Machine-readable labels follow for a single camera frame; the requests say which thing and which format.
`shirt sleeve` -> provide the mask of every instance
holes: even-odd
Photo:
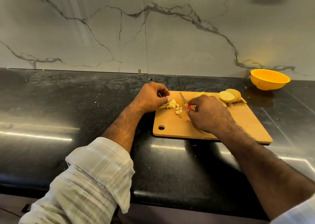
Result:
[[[123,213],[128,211],[135,171],[123,147],[100,137],[65,160],[69,168],[53,180],[20,224],[110,223],[117,205]]]
[[[278,216],[270,224],[314,224],[315,194],[305,202]]]

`countertop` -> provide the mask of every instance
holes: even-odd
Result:
[[[151,80],[170,90],[241,91],[274,140],[267,148],[315,180],[314,81],[260,91],[246,78],[0,69],[0,192],[44,196],[65,157],[99,137]],[[145,114],[136,129],[131,202],[267,219],[222,143],[154,137],[153,121]]]

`yellow bowl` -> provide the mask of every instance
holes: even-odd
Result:
[[[254,69],[250,74],[250,80],[260,90],[277,90],[291,81],[286,75],[269,69]]]

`person's right arm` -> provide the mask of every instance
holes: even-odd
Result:
[[[196,110],[188,113],[194,126],[214,134],[230,150],[270,220],[315,193],[313,180],[293,169],[246,134],[215,97],[202,95],[188,103],[196,105]]]

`human arm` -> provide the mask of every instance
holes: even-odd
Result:
[[[162,84],[145,84],[102,137],[70,153],[69,168],[19,223],[110,223],[117,205],[126,213],[134,174],[129,152],[141,116],[168,101],[158,90],[169,95]]]
[[[246,134],[215,97],[202,95],[188,103],[196,105],[196,111],[189,111],[194,126],[214,134],[230,150],[270,220],[315,193],[313,180],[293,169]]]

